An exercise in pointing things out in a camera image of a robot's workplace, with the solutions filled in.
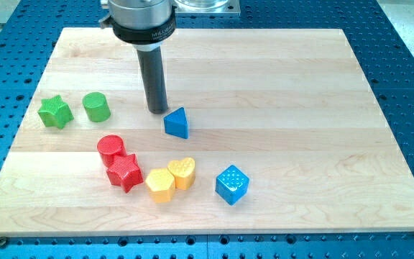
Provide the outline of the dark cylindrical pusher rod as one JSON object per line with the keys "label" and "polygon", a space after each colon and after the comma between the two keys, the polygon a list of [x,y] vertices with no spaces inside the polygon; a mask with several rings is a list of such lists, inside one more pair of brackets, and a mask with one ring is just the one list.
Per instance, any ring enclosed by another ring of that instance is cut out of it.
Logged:
{"label": "dark cylindrical pusher rod", "polygon": [[160,47],[151,51],[137,50],[137,56],[147,107],[153,114],[164,114],[168,110],[168,104]]}

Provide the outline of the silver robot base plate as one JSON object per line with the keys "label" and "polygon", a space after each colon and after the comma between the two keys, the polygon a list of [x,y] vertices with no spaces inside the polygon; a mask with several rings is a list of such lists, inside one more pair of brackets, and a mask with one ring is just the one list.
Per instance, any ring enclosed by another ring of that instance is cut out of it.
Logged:
{"label": "silver robot base plate", "polygon": [[241,14],[240,0],[172,0],[179,16],[228,16]]}

